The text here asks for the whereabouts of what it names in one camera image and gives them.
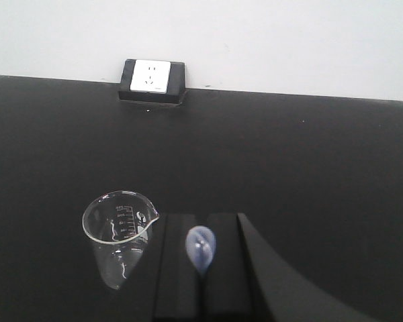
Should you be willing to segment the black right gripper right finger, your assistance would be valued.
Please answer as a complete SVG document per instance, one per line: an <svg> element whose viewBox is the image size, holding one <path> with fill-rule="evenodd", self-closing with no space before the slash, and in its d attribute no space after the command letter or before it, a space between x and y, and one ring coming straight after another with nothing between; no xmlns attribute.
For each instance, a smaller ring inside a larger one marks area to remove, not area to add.
<svg viewBox="0 0 403 322"><path fill-rule="evenodd" d="M207 224L216 236L207 321L372 321L304 278L245 214L209 214Z"/></svg>

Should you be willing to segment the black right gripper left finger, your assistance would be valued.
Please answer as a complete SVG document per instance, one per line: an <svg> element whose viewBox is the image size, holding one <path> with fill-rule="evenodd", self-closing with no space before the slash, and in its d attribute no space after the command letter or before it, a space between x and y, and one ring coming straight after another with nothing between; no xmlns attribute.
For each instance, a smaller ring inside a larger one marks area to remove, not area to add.
<svg viewBox="0 0 403 322"><path fill-rule="evenodd" d="M168 214L157 284L155 319L203 319L200 276L185 248L188 231L197 225L192 214Z"/></svg>

